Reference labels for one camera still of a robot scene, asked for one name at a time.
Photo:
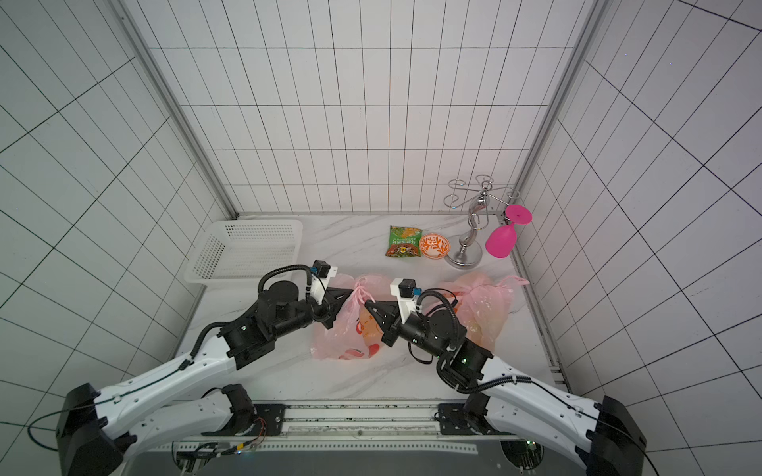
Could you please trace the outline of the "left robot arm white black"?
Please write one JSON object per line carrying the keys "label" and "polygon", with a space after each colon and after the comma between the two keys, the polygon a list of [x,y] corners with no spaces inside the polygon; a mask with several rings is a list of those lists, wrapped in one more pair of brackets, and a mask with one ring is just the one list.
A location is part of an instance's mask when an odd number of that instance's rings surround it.
{"label": "left robot arm white black", "polygon": [[123,461],[189,436],[233,438],[265,424],[231,375],[272,352],[278,338],[316,322],[332,328],[350,289],[329,284],[337,268],[317,260],[260,279],[255,303],[233,321],[208,324],[192,349],[139,376],[69,391],[55,413],[63,475],[108,475]]}

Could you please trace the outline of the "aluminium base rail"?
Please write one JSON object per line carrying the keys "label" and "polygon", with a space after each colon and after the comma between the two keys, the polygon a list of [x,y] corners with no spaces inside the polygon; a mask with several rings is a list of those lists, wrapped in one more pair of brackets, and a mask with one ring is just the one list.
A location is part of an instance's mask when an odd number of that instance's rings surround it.
{"label": "aluminium base rail", "polygon": [[134,457],[166,451],[186,459],[212,459],[256,450],[425,450],[474,452],[476,440],[507,440],[541,452],[555,450],[573,461],[591,448],[595,421],[563,400],[551,409],[553,424],[496,398],[464,402],[349,402],[264,405],[252,424],[235,436],[161,436],[157,418],[139,424],[148,432],[127,451]]}

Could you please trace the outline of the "magenta plastic wine glass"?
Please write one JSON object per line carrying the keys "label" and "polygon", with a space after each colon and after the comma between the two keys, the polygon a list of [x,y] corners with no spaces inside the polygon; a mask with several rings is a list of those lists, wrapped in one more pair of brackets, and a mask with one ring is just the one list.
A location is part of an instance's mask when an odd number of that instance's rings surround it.
{"label": "magenta plastic wine glass", "polygon": [[485,250],[494,258],[503,259],[510,255],[517,242],[516,225],[532,222],[531,211],[519,204],[511,204],[498,215],[500,226],[496,228],[485,243]]}

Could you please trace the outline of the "green snack packet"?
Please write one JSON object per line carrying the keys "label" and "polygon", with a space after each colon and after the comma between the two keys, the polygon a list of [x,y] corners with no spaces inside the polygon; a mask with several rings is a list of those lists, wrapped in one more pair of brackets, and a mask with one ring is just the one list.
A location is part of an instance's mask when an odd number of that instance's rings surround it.
{"label": "green snack packet", "polygon": [[420,240],[423,230],[415,227],[391,226],[385,256],[390,258],[418,258],[422,256]]}

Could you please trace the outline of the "white plastic basket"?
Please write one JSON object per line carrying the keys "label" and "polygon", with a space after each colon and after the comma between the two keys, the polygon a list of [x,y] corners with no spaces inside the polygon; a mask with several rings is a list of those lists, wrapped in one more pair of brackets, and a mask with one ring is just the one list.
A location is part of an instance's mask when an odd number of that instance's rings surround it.
{"label": "white plastic basket", "polygon": [[295,264],[302,238],[298,220],[218,221],[190,254],[184,280],[204,286],[254,283],[274,269]]}

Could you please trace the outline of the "pink plastic bag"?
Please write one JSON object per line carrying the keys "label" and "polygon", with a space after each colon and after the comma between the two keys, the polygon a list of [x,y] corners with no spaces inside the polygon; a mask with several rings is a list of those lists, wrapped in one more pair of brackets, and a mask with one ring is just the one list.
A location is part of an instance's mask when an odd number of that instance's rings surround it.
{"label": "pink plastic bag", "polygon": [[332,279],[334,288],[349,289],[350,295],[337,313],[332,329],[321,324],[313,326],[313,359],[369,359],[384,348],[382,331],[364,305],[366,301],[392,301],[391,283],[391,278],[379,275],[353,278],[338,274]]}
{"label": "pink plastic bag", "polygon": [[439,287],[458,298],[456,316],[466,327],[466,337],[494,351],[517,293],[529,284],[518,276],[507,276],[494,282],[488,275],[474,271],[454,282],[440,283]]}

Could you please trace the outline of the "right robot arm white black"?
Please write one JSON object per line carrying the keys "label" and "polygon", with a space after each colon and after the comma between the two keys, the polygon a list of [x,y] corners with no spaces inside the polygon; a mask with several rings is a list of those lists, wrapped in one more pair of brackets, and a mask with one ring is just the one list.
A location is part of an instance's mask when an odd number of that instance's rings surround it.
{"label": "right robot arm white black", "polygon": [[569,458],[589,475],[640,475],[653,462],[647,438],[621,402],[564,392],[519,371],[466,336],[439,291],[402,291],[365,303],[382,340],[403,339],[432,356],[440,379],[474,404],[473,430],[507,432]]}

